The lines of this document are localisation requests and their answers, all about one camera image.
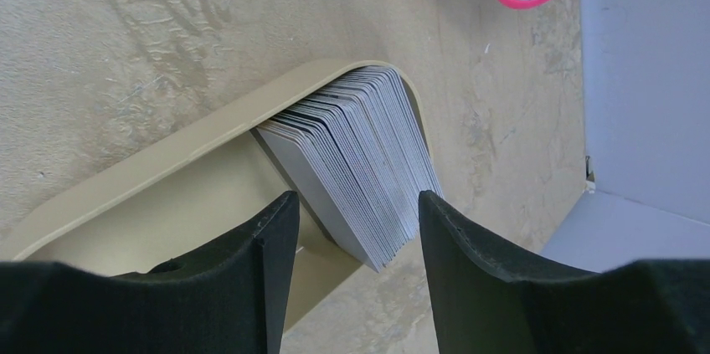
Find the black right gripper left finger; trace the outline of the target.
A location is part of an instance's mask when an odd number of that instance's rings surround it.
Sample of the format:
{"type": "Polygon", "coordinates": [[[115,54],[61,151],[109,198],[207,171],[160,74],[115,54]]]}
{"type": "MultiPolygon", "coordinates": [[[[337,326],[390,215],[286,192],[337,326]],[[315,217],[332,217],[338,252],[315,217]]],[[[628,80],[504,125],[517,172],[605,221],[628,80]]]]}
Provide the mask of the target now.
{"type": "Polygon", "coordinates": [[[149,272],[1,265],[4,353],[277,353],[300,227],[287,191],[252,219],[149,272]]]}

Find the stack of grey cards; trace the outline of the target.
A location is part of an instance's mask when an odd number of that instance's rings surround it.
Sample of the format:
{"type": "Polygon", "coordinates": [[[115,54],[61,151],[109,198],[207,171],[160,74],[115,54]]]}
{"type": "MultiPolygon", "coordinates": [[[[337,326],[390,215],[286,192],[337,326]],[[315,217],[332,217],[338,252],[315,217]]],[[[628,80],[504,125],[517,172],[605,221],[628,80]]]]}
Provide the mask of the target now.
{"type": "Polygon", "coordinates": [[[441,189],[413,92],[390,66],[338,75],[257,131],[334,242],[377,271],[418,233],[419,194],[441,189]]]}

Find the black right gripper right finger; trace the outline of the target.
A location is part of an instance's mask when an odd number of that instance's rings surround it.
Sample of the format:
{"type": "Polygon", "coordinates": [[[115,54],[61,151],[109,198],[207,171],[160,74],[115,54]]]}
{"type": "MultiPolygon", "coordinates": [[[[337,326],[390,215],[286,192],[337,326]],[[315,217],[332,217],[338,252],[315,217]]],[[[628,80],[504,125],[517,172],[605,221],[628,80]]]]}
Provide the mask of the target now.
{"type": "Polygon", "coordinates": [[[595,273],[546,259],[432,191],[419,228],[442,353],[706,353],[709,263],[641,259],[595,273]]]}

